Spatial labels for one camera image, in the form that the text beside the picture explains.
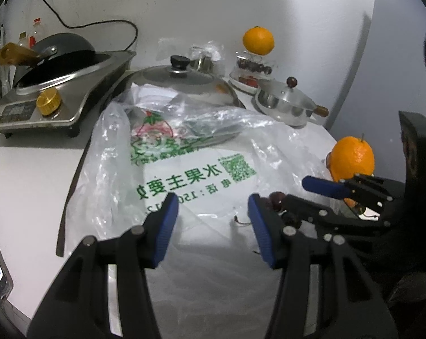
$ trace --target bottle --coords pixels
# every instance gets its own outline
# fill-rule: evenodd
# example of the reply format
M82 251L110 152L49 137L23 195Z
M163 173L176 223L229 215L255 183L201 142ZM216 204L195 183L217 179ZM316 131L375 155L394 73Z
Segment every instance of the bottle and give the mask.
M28 48L28 40L26 39L26 32L20 33L20 38L18 41L20 47Z
M45 38L44 26L40 23L40 18L34 19L33 30L29 36L29 48L33 48L43 38Z

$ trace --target blue gripper pad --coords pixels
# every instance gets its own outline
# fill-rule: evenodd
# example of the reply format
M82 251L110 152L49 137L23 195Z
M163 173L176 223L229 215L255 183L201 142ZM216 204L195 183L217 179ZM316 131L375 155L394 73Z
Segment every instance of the blue gripper pad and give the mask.
M313 176L305 176L302 179L302 187L306 191L339 200L351 197L352 194L344 183L318 179Z
M146 244L150 246L151 268L156 268L166 255L175 221L178 216L178 198L173 192L167 194L160 210L150 213L143 223Z
M266 207L258 194L248 200L248 215L262 258L273 269L279 269L287 259L287 246L282 240L284 223L282 218Z

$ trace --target power cord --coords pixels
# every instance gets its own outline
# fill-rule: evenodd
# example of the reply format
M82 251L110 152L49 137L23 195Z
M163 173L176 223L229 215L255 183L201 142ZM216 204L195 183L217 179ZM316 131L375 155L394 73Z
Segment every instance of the power cord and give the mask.
M50 4L47 2L47 0L42 0L44 2L45 5L48 6L48 8L53 12L53 14L58 18L58 20L61 22L61 24L67 28L67 29L81 29L81 28L86 28L86 27L91 27L92 25L99 25L99 24L107 24L107 23L126 23L131 25L134 30L135 30L135 35L133 38L133 41L126 47L126 49L124 49L124 51L126 51L127 49L129 49L134 42L136 42L137 40L137 35L138 35L138 28L136 26L135 23L133 23L132 21L126 20L126 19L111 19L111 20L102 20L102 21L95 21L93 23L89 23L89 24L84 24L84 25L78 25L78 26L70 26L68 24L66 24L62 19L61 16L58 14L58 12L53 9Z

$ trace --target blue rubber pad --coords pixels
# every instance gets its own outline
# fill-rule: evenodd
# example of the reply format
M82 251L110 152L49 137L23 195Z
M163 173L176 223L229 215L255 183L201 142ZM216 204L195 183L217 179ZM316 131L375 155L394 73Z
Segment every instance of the blue rubber pad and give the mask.
M302 187L304 190L333 199L342 200L351 196L351 190L344 183L318 179L312 176L306 176L302 179Z
M166 213L161 223L161 228L158 231L158 235L155 240L155 255L153 256L153 263L155 267L164 259L166 255L167 246L171 239L172 231L174 229L175 221L178 216L178 198L176 196L171 197L169 205L166 209Z
M252 222L255 237L259 244L260 253L264 261L268 263L271 268L274 268L276 258L272 252L272 239L268 227L263 220L263 216L255 202L255 196L249 196L248 200L248 215Z

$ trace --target orange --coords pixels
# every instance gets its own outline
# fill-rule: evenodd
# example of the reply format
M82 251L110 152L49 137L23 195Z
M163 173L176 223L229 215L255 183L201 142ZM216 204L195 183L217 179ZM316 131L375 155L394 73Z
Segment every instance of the orange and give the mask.
M327 155L326 165L337 182L339 179L351 179L355 173L372 174L375 170L375 156L372 147L363 139L347 136L340 139ZM345 199L349 207L356 202Z
M243 45L247 51L264 56L274 48L274 37L268 29L254 27L244 34Z

